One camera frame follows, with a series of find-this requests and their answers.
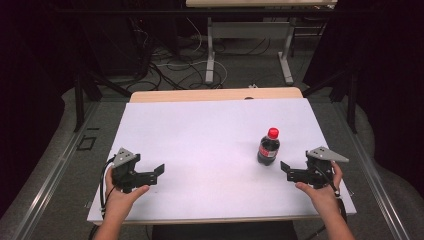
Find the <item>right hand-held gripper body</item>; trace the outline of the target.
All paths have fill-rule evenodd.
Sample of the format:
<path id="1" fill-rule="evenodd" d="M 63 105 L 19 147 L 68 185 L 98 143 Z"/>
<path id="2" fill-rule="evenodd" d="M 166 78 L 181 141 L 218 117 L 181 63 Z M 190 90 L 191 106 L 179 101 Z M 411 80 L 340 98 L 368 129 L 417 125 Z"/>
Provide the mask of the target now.
<path id="1" fill-rule="evenodd" d="M 308 172 L 312 174 L 309 184 L 319 189 L 333 180 L 332 162 L 348 163 L 349 159 L 326 147 L 306 152 Z"/>

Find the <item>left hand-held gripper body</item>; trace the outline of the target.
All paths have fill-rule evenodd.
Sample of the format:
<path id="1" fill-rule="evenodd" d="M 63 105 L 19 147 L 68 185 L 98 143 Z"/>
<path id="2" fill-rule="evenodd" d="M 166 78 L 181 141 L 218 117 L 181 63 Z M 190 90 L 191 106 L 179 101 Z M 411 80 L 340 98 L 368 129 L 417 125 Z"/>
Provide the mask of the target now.
<path id="1" fill-rule="evenodd" d="M 139 160 L 139 154 L 134 154 L 123 147 L 113 159 L 112 184 L 124 193 L 131 193 L 135 188 L 135 165 Z"/>

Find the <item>dark soda bottle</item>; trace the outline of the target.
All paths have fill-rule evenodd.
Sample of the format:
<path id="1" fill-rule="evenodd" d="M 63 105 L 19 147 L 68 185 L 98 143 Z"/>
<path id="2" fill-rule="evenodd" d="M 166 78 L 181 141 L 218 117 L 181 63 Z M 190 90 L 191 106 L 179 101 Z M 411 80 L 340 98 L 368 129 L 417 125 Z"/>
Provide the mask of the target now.
<path id="1" fill-rule="evenodd" d="M 260 140 L 257 153 L 257 161 L 265 166 L 275 161 L 280 148 L 279 136 L 277 139 L 270 139 L 267 134 Z"/>

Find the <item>person's right hand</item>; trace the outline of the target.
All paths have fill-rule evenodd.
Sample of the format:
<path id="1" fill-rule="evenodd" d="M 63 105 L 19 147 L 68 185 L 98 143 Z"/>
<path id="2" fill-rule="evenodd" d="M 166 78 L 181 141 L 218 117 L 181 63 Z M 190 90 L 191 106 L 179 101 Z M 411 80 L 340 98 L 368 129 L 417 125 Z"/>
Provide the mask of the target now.
<path id="1" fill-rule="evenodd" d="M 297 182 L 295 184 L 297 189 L 303 191 L 307 196 L 310 197 L 314 208 L 322 218 L 340 215 L 335 191 L 340 189 L 339 185 L 343 173 L 336 162 L 332 161 L 331 165 L 333 168 L 333 184 L 321 189 L 313 189 L 309 185 L 302 182 Z"/>

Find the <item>person's left hand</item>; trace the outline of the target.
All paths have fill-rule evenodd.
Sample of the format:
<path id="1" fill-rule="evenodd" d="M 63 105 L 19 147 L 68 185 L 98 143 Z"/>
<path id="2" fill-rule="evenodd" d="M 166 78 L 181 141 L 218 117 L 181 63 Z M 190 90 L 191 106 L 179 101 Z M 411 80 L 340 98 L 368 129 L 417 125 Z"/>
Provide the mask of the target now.
<path id="1" fill-rule="evenodd" d="M 112 183 L 112 172 L 113 169 L 109 168 L 106 173 L 105 184 L 106 184 L 106 220 L 125 220 L 128 216 L 133 204 L 142 195 L 148 192 L 150 187 L 143 185 L 136 188 L 131 193 L 123 193 L 118 190 Z"/>

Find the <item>white table cover sheet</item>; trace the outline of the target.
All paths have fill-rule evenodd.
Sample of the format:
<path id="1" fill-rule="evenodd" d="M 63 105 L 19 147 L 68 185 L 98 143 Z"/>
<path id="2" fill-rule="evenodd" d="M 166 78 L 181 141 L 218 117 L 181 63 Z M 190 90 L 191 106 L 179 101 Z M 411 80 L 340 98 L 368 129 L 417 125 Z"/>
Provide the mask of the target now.
<path id="1" fill-rule="evenodd" d="M 257 153 L 272 127 L 280 148 L 265 166 Z M 316 217 L 280 162 L 303 169 L 306 152 L 325 143 L 304 98 L 129 103 L 111 151 L 140 154 L 139 172 L 165 165 L 127 223 L 242 222 Z"/>

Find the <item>black metal stand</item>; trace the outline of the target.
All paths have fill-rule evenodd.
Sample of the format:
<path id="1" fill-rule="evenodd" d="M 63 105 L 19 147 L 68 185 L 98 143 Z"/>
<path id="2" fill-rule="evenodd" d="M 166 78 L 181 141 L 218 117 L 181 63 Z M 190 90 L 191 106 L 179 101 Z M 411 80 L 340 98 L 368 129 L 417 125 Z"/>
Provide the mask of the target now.
<path id="1" fill-rule="evenodd" d="M 358 70 L 340 70 L 330 77 L 319 81 L 316 85 L 312 87 L 308 87 L 306 90 L 302 92 L 304 97 L 308 97 L 314 92 L 321 90 L 324 87 L 329 85 L 333 86 L 329 94 L 329 98 L 331 102 L 341 102 L 344 96 L 347 96 L 347 115 L 346 121 L 351 131 L 356 134 L 356 100 L 357 100 L 357 92 L 358 92 Z"/>
<path id="2" fill-rule="evenodd" d="M 91 101 L 100 101 L 103 97 L 98 85 L 104 85 L 107 88 L 121 94 L 124 97 L 130 97 L 132 93 L 117 84 L 111 82 L 106 77 L 93 71 L 83 74 L 77 74 L 74 79 L 75 107 L 76 107 L 76 125 L 75 132 L 78 132 L 85 122 L 84 95 Z"/>

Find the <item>dark curtain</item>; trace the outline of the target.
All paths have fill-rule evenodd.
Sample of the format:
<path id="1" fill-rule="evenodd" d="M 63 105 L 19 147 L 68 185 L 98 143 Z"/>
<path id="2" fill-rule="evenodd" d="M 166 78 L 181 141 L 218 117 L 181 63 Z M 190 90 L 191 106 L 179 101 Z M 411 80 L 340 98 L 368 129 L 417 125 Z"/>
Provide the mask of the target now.
<path id="1" fill-rule="evenodd" d="M 374 159 L 424 198 L 424 0 L 338 0 L 303 82 L 314 87 L 357 58 L 357 104 L 375 137 Z"/>
<path id="2" fill-rule="evenodd" d="M 0 0 L 0 218 L 38 164 L 72 87 L 44 0 Z"/>

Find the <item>black equipment cabinet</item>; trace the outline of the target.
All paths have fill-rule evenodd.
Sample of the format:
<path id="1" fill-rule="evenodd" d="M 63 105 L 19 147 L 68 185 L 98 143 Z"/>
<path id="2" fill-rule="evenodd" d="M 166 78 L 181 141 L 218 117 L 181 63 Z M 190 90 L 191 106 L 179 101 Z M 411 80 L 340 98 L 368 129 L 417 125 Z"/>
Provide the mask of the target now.
<path id="1" fill-rule="evenodd" d="M 80 20 L 101 71 L 106 76 L 141 76 L 148 60 L 125 17 L 86 17 Z"/>

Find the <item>white-legged desk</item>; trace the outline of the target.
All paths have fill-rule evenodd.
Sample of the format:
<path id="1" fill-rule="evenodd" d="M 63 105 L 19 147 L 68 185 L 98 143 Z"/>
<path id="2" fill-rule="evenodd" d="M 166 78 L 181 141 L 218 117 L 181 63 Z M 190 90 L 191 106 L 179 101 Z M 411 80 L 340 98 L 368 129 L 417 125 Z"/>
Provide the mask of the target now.
<path id="1" fill-rule="evenodd" d="M 338 0 L 186 0 L 186 6 L 199 10 L 307 10 L 311 7 L 330 7 L 333 9 Z M 283 81 L 291 86 L 294 84 L 287 56 L 295 31 L 295 17 L 288 17 L 284 21 L 247 21 L 225 20 L 216 21 L 215 17 L 207 18 L 208 59 L 205 83 L 211 84 L 214 80 L 215 39 L 283 39 L 283 50 L 278 53 L 278 59 L 283 74 Z"/>

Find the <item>black floor hatch frame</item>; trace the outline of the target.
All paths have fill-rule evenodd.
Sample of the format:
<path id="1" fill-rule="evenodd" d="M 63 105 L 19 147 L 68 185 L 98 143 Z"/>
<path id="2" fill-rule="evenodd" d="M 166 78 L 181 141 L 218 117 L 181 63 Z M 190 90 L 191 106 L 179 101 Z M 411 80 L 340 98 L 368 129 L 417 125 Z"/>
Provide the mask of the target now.
<path id="1" fill-rule="evenodd" d="M 77 144 L 78 151 L 90 151 L 96 142 L 96 137 L 83 136 L 80 142 Z"/>

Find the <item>aluminium floor rail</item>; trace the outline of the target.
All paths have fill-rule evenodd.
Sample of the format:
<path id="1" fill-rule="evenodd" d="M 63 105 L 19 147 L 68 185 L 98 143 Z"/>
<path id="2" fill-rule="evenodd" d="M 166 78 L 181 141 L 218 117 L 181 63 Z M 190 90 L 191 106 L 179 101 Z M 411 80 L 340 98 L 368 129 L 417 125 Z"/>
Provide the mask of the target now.
<path id="1" fill-rule="evenodd" d="M 359 155 L 359 164 L 367 179 L 368 185 L 373 193 L 377 205 L 391 231 L 394 240 L 410 240 L 410 236 L 400 220 L 394 205 L 382 184 L 381 177 L 372 162 L 371 157 L 366 152 L 357 134 L 353 132 L 346 120 L 346 113 L 342 103 L 334 103 L 333 108 L 340 119 L 343 128 L 351 139 L 356 152 Z"/>
<path id="2" fill-rule="evenodd" d="M 74 131 L 75 109 L 71 103 L 65 106 L 58 129 L 11 206 L 16 210 L 13 216 L 18 218 L 11 240 L 30 238 L 76 151 L 77 143 L 82 139 L 83 128 L 96 113 L 98 106 L 98 102 L 87 105 L 83 111 L 85 121 L 78 131 Z"/>

